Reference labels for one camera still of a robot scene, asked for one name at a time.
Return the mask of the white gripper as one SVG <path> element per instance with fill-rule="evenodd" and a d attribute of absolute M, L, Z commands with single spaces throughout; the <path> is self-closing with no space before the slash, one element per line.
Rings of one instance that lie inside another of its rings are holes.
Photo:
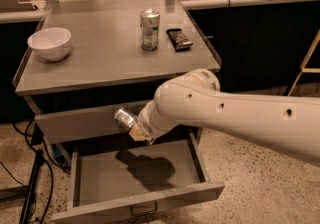
<path fill-rule="evenodd" d="M 148 102 L 138 115 L 138 122 L 129 132 L 136 142 L 146 142 L 148 145 L 177 126 L 177 123 L 163 117 L 154 101 Z"/>

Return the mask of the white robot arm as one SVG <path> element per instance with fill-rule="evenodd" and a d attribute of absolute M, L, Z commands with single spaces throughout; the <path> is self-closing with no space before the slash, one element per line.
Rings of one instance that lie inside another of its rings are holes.
<path fill-rule="evenodd" d="M 129 135 L 154 142 L 179 125 L 210 128 L 320 165 L 320 100 L 231 94 L 209 70 L 196 69 L 160 85 Z"/>

